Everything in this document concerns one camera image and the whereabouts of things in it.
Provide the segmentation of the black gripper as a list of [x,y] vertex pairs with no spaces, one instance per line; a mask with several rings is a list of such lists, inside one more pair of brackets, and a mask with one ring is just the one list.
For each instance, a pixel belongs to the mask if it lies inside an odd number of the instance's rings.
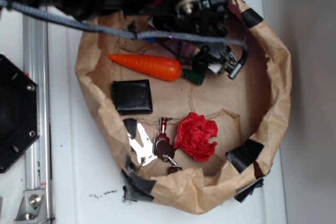
[[240,41],[228,38],[225,23],[228,20],[229,0],[179,0],[172,17],[150,18],[154,28],[179,33],[196,33],[209,41],[193,41],[199,52],[192,58],[192,69],[205,74],[228,72],[233,79],[245,64],[249,49]]

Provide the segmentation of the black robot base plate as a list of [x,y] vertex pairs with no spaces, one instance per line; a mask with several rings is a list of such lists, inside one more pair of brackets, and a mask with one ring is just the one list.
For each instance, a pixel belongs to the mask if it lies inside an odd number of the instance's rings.
[[38,138],[38,85],[1,55],[1,173]]

